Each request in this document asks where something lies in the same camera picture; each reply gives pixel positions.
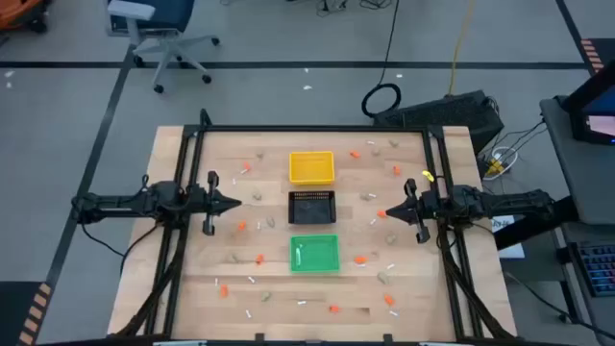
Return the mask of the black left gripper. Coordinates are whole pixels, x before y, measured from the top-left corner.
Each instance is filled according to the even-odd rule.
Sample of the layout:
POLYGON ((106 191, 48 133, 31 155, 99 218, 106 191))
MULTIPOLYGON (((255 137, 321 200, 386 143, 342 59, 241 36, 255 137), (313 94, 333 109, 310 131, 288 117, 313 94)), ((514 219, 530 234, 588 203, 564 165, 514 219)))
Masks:
POLYGON ((205 235, 213 236, 215 228, 212 218, 218 202, 221 204, 218 206, 218 215, 222 215, 224 212, 240 207, 242 202, 232 197, 225 196, 221 192, 218 192, 217 201, 216 192, 219 185, 219 176, 215 171, 211 170, 208 172, 207 183, 207 187, 201 187, 195 184, 190 188, 189 212, 204 213, 206 216, 202 224, 202 232, 205 235))

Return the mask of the grey office chair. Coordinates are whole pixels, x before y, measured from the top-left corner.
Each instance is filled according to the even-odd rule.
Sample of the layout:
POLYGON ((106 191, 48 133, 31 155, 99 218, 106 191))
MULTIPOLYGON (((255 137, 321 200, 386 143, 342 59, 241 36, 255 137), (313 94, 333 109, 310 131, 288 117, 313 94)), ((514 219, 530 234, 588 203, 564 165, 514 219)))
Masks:
POLYGON ((218 46, 221 40, 216 35, 184 38, 196 0, 104 0, 107 15, 107 31, 111 36, 127 37, 132 48, 133 64, 145 65, 145 54, 160 53, 161 58, 154 73, 153 91, 162 94, 162 72, 173 61, 181 66, 192 66, 201 72, 204 84, 211 82, 208 70, 187 49, 208 41, 218 46))

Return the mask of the black mat orange stripes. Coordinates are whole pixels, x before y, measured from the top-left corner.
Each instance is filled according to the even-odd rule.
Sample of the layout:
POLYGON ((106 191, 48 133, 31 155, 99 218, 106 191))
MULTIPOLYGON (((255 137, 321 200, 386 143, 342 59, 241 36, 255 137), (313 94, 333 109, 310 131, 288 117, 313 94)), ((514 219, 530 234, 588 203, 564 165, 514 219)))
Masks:
POLYGON ((35 346, 52 287, 45 282, 0 282, 0 346, 35 346))
POLYGON ((615 62, 615 38, 585 38, 580 41, 580 46, 592 74, 615 62))

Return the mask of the grey side desk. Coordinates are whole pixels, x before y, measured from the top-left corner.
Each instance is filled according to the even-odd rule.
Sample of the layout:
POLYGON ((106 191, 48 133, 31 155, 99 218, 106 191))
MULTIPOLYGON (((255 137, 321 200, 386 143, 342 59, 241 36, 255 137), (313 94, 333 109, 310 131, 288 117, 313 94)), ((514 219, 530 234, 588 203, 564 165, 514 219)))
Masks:
POLYGON ((615 225, 615 145, 574 139, 570 117, 556 99, 539 103, 579 219, 615 225))

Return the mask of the black computer tower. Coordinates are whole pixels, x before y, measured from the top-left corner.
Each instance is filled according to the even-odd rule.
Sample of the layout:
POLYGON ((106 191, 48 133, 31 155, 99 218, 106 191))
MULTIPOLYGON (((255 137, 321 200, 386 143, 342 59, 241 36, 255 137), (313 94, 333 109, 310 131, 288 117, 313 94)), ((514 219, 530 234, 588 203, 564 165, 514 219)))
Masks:
POLYGON ((383 111, 375 115, 374 124, 400 128, 428 125, 467 127, 476 154, 504 128, 497 103, 482 90, 383 111))

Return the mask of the orange wheeled machine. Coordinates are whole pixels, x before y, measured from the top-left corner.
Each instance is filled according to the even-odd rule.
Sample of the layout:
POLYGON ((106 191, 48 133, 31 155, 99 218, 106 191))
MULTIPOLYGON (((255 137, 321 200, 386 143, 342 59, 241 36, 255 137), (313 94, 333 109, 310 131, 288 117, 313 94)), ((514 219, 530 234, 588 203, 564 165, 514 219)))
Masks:
POLYGON ((28 29, 47 32, 47 8, 52 0, 0 0, 0 32, 28 29))

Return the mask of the yellow plastic basket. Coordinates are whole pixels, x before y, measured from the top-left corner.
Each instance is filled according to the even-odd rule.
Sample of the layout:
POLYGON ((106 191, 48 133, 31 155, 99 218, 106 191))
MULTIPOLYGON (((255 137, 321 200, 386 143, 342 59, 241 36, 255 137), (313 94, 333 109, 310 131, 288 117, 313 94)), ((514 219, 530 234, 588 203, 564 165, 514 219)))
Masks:
POLYGON ((294 185, 331 185, 335 179, 333 152, 291 152, 288 178, 294 185))

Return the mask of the black plastic basket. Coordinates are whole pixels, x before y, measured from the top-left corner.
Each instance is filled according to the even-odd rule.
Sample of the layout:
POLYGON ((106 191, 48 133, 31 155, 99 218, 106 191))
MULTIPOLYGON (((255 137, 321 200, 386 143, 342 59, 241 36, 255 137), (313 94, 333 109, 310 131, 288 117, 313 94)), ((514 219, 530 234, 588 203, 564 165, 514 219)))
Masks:
POLYGON ((332 190, 288 193, 289 224, 321 225, 335 222, 335 194, 332 190))

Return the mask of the black backlit keyboard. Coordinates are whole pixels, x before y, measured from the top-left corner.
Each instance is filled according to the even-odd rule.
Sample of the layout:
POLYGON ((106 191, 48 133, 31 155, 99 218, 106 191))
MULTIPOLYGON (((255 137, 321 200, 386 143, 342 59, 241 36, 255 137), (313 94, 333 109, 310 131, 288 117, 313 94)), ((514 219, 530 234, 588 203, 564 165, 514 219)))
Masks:
POLYGON ((615 296, 615 243, 578 242, 573 248, 590 294, 615 296))

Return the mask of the black desk support beam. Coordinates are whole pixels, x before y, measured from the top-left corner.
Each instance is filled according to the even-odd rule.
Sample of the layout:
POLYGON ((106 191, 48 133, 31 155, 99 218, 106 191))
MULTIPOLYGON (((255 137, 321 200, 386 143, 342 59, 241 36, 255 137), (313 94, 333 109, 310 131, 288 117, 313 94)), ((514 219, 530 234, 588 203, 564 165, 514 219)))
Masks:
POLYGON ((551 231, 561 224, 576 221, 578 221, 578 210, 573 198, 568 196, 553 203, 553 213, 550 216, 528 214, 495 232, 496 247, 498 250, 503 250, 551 231))

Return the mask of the white paper sheet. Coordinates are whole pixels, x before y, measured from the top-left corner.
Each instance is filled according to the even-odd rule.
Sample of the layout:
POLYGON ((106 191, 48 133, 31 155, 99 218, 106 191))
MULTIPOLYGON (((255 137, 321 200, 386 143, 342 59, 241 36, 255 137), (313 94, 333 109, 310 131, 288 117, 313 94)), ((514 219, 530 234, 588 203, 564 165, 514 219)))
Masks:
MULTIPOLYGON (((512 215, 495 216, 491 219, 492 233, 496 234, 504 227, 513 224, 515 218, 512 215)), ((525 257, 525 252, 521 244, 516 244, 499 251, 501 260, 522 260, 525 257)))

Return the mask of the green plastic basket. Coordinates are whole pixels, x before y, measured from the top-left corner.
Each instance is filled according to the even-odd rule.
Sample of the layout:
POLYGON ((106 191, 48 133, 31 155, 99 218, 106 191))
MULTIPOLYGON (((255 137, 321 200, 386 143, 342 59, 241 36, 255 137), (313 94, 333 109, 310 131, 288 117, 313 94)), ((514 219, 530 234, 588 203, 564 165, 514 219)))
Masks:
POLYGON ((296 235, 289 241, 290 272, 336 273, 340 270, 337 235, 296 235))

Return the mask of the black monitor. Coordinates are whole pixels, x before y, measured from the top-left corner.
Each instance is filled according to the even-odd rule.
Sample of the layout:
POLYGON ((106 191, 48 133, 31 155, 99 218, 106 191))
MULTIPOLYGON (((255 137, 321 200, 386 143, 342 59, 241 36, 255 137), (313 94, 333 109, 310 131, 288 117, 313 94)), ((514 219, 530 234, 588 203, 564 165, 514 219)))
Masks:
POLYGON ((615 70, 602 69, 560 102, 569 115, 573 138, 615 145, 615 70))

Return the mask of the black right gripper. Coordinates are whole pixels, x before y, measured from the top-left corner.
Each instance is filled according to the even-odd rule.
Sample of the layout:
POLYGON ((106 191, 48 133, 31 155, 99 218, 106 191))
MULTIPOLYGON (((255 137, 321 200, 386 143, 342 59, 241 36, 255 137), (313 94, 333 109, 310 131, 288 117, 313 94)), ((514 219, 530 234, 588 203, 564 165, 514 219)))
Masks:
POLYGON ((385 213, 387 216, 397 218, 407 224, 417 224, 417 242, 426 243, 431 235, 424 220, 435 218, 436 192, 427 190, 417 196, 417 186, 414 179, 406 180, 404 190, 406 199, 401 204, 388 209, 385 213))

